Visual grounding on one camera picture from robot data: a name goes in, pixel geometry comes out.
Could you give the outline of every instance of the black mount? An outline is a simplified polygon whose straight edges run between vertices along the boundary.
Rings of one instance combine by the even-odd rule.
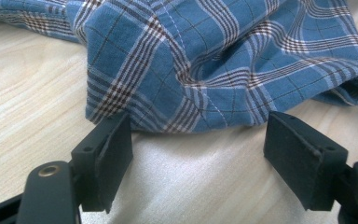
[[[33,169],[22,195],[0,203],[0,223],[81,223],[79,205],[108,213],[131,160],[128,116],[103,119],[75,147],[70,162]]]
[[[264,155],[305,209],[330,211],[341,204],[340,224],[358,224],[358,162],[348,150],[298,118],[271,112]]]

